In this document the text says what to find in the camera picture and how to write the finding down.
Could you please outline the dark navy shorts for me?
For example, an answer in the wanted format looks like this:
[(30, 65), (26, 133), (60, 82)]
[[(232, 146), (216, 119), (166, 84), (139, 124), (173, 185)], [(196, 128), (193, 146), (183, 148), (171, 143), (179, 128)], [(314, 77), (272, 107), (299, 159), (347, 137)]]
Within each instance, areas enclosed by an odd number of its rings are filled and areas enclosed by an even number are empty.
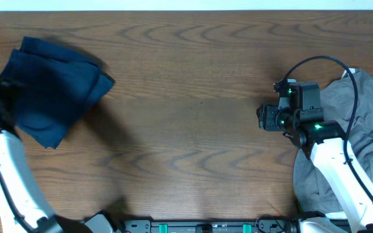
[(11, 52), (2, 76), (19, 86), (16, 126), (53, 149), (115, 83), (91, 58), (28, 36)]

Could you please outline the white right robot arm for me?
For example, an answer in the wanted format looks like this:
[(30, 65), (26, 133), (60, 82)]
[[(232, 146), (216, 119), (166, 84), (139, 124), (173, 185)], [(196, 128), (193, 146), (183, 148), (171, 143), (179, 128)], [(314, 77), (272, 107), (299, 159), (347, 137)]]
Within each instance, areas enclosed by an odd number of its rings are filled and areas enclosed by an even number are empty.
[(315, 82), (281, 80), (274, 84), (277, 104), (262, 104), (261, 129), (281, 131), (322, 173), (346, 214), (352, 232), (373, 232), (373, 184), (357, 161), (346, 133), (324, 120)]

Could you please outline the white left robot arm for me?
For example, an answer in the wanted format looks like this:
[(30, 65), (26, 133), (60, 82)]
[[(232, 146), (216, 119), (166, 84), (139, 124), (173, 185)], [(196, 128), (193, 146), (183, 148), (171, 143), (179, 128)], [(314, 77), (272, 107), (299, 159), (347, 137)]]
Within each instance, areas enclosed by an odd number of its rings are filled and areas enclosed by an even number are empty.
[(16, 84), (0, 76), (0, 218), (3, 232), (90, 232), (85, 221), (58, 216), (38, 187), (10, 114), (15, 95)]

